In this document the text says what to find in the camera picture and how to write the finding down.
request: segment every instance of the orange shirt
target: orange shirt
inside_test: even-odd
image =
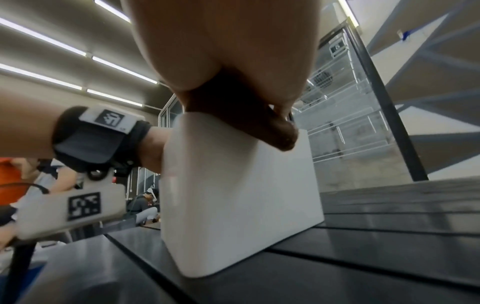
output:
[[[0,185],[22,182],[22,173],[10,164],[11,160],[9,157],[0,157]],[[26,186],[0,187],[0,205],[15,203],[26,191]]]

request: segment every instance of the ceiling light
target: ceiling light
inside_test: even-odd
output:
[[[29,29],[27,29],[27,28],[24,28],[24,27],[22,27],[22,26],[19,26],[19,25],[15,24],[15,23],[10,22],[10,21],[8,21],[8,20],[5,20],[5,19],[3,19],[3,18],[0,18],[0,24],[1,24],[1,25],[4,25],[4,26],[6,26],[6,27],[9,27],[9,28],[11,28],[11,29],[17,30],[17,31],[19,31],[19,32],[22,32],[22,33],[24,33],[24,34],[30,35],[30,36],[32,36],[32,37],[38,38],[38,39],[40,39],[40,40],[43,40],[43,41],[45,41],[45,42],[51,43],[51,44],[53,44],[53,45],[56,45],[57,47],[61,47],[61,48],[65,49],[65,50],[68,50],[68,51],[73,52],[73,53],[75,53],[75,54],[78,54],[78,55],[81,55],[81,56],[86,56],[86,55],[87,55],[84,51],[80,51],[80,50],[78,50],[78,49],[76,49],[76,48],[73,48],[73,47],[68,46],[68,45],[66,45],[66,44],[64,44],[64,43],[61,43],[60,41],[54,40],[54,39],[52,39],[52,38],[49,38],[49,37],[47,37],[47,36],[44,36],[44,35],[42,35],[42,34],[39,34],[39,33],[37,33],[37,32],[34,32],[34,31],[29,30]]]
[[[109,94],[101,93],[101,92],[90,90],[90,89],[87,89],[87,93],[103,96],[103,97],[118,100],[118,101],[121,101],[121,102],[126,102],[128,104],[136,105],[136,106],[139,106],[139,107],[144,106],[143,104],[138,103],[138,102],[133,102],[133,101],[130,101],[130,100],[127,100],[127,99],[123,99],[123,98],[120,98],[120,97],[112,96],[112,95],[109,95]]]
[[[352,10],[350,9],[350,6],[349,6],[349,4],[347,3],[347,0],[338,0],[338,2],[340,3],[341,8],[342,8],[343,11],[345,12],[345,15],[346,15],[347,17],[350,17],[351,22],[353,23],[353,26],[354,26],[355,28],[357,28],[357,27],[359,26],[359,22],[357,21],[357,19],[355,18],[354,13],[353,13]]]
[[[108,4],[106,4],[105,2],[103,2],[102,0],[95,0],[95,3],[98,4],[99,6],[101,6],[102,8],[106,9],[107,11],[109,11],[110,13],[122,18],[123,20],[130,22],[130,18],[128,18],[127,16],[125,16],[124,13],[112,8],[111,6],[109,6]]]
[[[52,82],[52,83],[55,83],[55,84],[58,84],[58,85],[61,85],[61,86],[65,86],[65,87],[69,87],[69,88],[72,88],[72,89],[76,89],[76,90],[81,90],[82,89],[81,86],[76,86],[76,85],[73,85],[73,84],[69,84],[68,82],[65,82],[65,81],[61,81],[61,80],[53,79],[53,78],[50,78],[50,77],[47,77],[47,76],[42,76],[42,75],[35,74],[35,73],[32,73],[32,72],[28,72],[28,71],[25,71],[25,70],[17,69],[17,68],[7,66],[7,65],[4,65],[4,64],[1,64],[1,63],[0,63],[0,69],[5,70],[5,71],[14,72],[14,73],[17,73],[17,74],[22,74],[22,75],[33,77],[33,78],[37,78],[37,79],[41,79],[41,80],[45,80],[45,81],[48,81],[48,82]]]
[[[135,76],[135,77],[141,78],[141,79],[143,79],[143,80],[149,81],[149,82],[151,82],[151,83],[154,83],[154,84],[157,84],[157,83],[158,83],[158,81],[156,81],[156,80],[150,79],[150,78],[145,77],[145,76],[143,76],[143,75],[140,75],[140,74],[138,74],[138,73],[135,73],[135,72],[132,72],[132,71],[127,70],[127,69],[125,69],[125,68],[122,68],[122,67],[120,67],[120,66],[118,66],[118,65],[116,65],[116,64],[113,64],[113,63],[111,63],[111,62],[108,62],[108,61],[106,61],[106,60],[103,60],[103,59],[101,59],[101,58],[98,58],[97,56],[93,56],[92,59],[93,59],[94,61],[96,61],[96,62],[103,63],[104,65],[107,65],[107,66],[112,67],[112,68],[114,68],[114,69],[117,69],[117,70],[120,70],[120,71],[122,71],[122,72],[128,73],[128,74],[130,74],[130,75],[133,75],[133,76]]]

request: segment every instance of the white box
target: white box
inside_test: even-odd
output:
[[[186,113],[163,151],[161,237],[180,272],[222,270],[324,220],[307,132],[280,150]]]

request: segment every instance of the black table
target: black table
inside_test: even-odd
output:
[[[217,274],[180,275],[161,230],[69,244],[20,303],[479,303],[480,179],[322,194],[325,223]]]

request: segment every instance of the wrist strap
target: wrist strap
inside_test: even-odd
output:
[[[102,120],[112,117],[116,120]],[[135,122],[136,119],[110,109],[69,108],[60,116],[53,132],[55,157],[80,173],[141,166],[137,146],[151,125],[142,120]]]

